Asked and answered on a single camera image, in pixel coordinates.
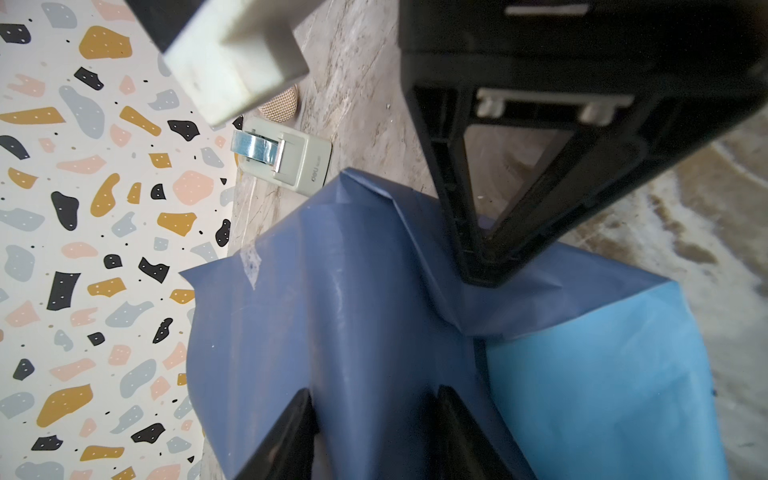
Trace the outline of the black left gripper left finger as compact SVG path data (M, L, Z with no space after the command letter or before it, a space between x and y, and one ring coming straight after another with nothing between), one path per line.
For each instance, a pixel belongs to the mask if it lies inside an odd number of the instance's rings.
M236 480L310 480L318 424L310 390L287 404Z

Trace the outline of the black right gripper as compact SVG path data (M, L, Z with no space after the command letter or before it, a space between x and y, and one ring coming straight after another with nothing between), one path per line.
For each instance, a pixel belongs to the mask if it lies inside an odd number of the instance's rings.
M403 88L461 277L494 287L767 100L763 1L404 1Z

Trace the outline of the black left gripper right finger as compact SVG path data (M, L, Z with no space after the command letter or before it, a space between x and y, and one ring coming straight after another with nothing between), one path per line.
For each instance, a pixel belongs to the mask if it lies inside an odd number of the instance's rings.
M514 479L452 387L438 389L436 428L439 479Z

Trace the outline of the blue wrapping paper sheet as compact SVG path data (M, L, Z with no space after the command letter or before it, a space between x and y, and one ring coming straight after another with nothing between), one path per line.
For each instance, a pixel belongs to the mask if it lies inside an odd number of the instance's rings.
M296 392L311 479L439 479L452 387L514 479L724 479L706 348L679 285L555 244L464 282L437 202L347 170L184 272L191 404L235 479Z

